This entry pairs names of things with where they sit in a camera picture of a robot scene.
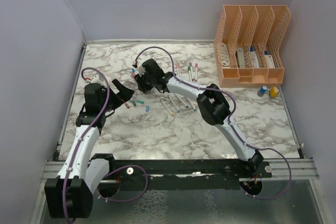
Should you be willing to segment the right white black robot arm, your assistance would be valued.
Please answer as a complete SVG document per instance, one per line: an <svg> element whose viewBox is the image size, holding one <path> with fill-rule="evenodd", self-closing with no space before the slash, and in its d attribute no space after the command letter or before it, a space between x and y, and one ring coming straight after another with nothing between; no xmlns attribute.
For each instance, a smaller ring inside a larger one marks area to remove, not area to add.
<svg viewBox="0 0 336 224"><path fill-rule="evenodd" d="M260 171L263 161L261 153L252 148L245 135L231 118L232 111L217 85L196 86L184 81L172 72L165 73L154 59L139 66L135 76L140 91L147 93L153 88L164 93L174 93L196 101L203 120L216 127L234 148L241 162L241 171L246 177L254 177Z"/></svg>

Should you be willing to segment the grey cap marker pen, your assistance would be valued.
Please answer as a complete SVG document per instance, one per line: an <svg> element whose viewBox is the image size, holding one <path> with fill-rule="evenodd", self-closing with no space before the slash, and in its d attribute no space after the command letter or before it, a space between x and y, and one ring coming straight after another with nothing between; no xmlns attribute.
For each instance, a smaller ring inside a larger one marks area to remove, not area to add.
<svg viewBox="0 0 336 224"><path fill-rule="evenodd" d="M192 74L192 81L194 81L194 73L193 73L193 67L192 67L192 63L189 63L189 66L191 68L191 74Z"/></svg>

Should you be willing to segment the brown cap marker pen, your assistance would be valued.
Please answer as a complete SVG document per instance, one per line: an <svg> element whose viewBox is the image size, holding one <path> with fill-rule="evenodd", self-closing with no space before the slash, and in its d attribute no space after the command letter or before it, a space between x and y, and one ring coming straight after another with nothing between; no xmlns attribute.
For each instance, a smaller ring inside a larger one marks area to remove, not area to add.
<svg viewBox="0 0 336 224"><path fill-rule="evenodd" d="M161 103L163 104L163 106L165 107L165 109L167 110L167 112L172 116L174 116L174 113L170 110L170 108L168 107L168 105L165 103L165 101L163 101L162 99L160 99Z"/></svg>

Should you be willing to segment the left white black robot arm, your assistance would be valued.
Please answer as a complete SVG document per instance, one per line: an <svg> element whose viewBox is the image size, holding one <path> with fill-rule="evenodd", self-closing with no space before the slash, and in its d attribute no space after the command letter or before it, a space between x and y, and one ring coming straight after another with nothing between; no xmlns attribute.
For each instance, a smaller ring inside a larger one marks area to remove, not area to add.
<svg viewBox="0 0 336 224"><path fill-rule="evenodd" d="M115 175L116 166L110 162L112 155L94 158L90 164L93 147L106 122L106 113L114 111L129 101L134 91L118 80L112 80L118 89L90 83L85 86L85 102L76 119L76 132L68 157L55 178L47 179L45 195L51 218L88 218L93 206L93 192L100 180Z"/></svg>

